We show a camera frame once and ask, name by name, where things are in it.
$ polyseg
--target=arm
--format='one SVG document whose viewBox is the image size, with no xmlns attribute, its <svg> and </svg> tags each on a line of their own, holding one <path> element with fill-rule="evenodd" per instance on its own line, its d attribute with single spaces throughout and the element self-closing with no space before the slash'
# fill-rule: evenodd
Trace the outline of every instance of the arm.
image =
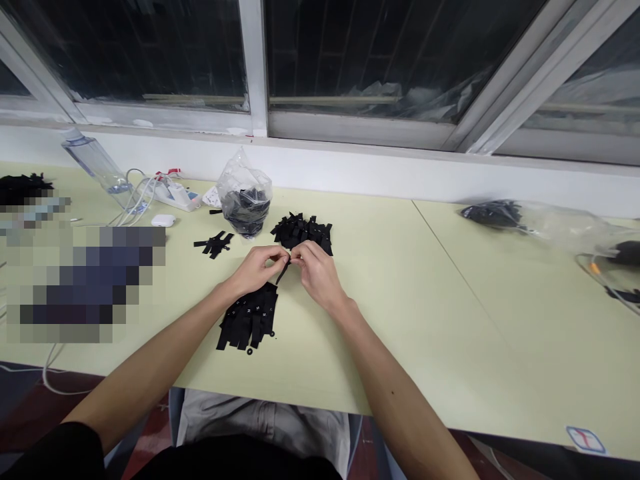
<svg viewBox="0 0 640 480">
<path fill-rule="evenodd" d="M 449 430 L 348 298 L 333 264 L 318 244 L 291 251 L 302 284 L 342 332 L 389 449 L 412 479 L 474 479 L 477 475 Z"/>
<path fill-rule="evenodd" d="M 269 258 L 275 263 L 266 267 Z M 109 452 L 169 390 L 225 310 L 262 287 L 288 260 L 287 252 L 276 245 L 252 248 L 230 278 L 134 352 L 63 423 L 88 425 L 100 436 L 103 452 Z"/>
</svg>

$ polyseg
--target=white wall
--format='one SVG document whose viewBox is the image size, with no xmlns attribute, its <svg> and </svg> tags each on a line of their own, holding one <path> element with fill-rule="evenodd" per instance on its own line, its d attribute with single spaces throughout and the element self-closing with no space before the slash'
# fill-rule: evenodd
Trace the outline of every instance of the white wall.
<svg viewBox="0 0 640 480">
<path fill-rule="evenodd" d="M 514 197 L 640 217 L 638 167 L 123 127 L 83 131 L 98 138 L 123 171 L 180 167 L 187 178 L 216 180 L 244 146 L 253 166 L 278 187 L 456 203 Z M 0 125 L 0 160 L 74 166 L 60 142 L 54 128 Z"/>
</svg>

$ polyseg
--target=dark floor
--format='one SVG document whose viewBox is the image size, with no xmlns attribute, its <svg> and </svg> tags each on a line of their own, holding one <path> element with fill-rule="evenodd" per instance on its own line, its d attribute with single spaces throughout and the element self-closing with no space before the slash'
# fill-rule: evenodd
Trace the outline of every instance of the dark floor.
<svg viewBox="0 0 640 480">
<path fill-rule="evenodd" d="M 5 365 L 24 368 L 20 365 Z M 54 387 L 64 391 L 92 389 L 101 380 L 100 377 L 77 373 L 59 373 L 51 375 L 49 379 Z M 3 462 L 10 464 L 15 459 L 14 454 L 28 449 L 54 428 L 84 397 L 85 395 L 62 396 L 50 392 L 42 384 L 37 372 L 6 373 L 0 370 L 0 473 L 5 469 Z M 370 417 L 365 417 L 349 480 L 386 480 L 386 473 L 381 473 L 378 467 L 373 443 L 374 430 Z M 482 480 L 505 478 L 476 448 L 466 433 L 452 431 L 452 434 Z M 111 469 L 107 469 L 108 478 L 132 478 L 158 452 L 171 446 L 167 396 L 140 423 L 135 434 L 130 435 L 129 441 L 130 447 L 121 448 L 125 453 L 115 453 Z M 514 480 L 546 478 L 498 451 L 494 455 L 501 468 L 508 471 Z"/>
</svg>

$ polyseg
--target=label sticker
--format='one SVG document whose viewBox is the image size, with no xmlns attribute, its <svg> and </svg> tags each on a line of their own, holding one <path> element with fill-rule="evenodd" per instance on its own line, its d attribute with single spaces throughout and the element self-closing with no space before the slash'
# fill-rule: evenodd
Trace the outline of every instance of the label sticker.
<svg viewBox="0 0 640 480">
<path fill-rule="evenodd" d="M 567 433 L 578 451 L 592 455 L 608 455 L 607 449 L 591 430 L 567 427 Z"/>
</svg>

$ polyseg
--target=beige pants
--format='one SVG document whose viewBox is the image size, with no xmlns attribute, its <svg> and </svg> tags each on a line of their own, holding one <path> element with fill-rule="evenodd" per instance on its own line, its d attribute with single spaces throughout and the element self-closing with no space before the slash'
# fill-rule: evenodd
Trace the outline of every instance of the beige pants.
<svg viewBox="0 0 640 480">
<path fill-rule="evenodd" d="M 346 413 L 185 390 L 178 445 L 240 433 L 301 458 L 326 458 L 342 478 L 347 478 L 350 440 Z"/>
</svg>

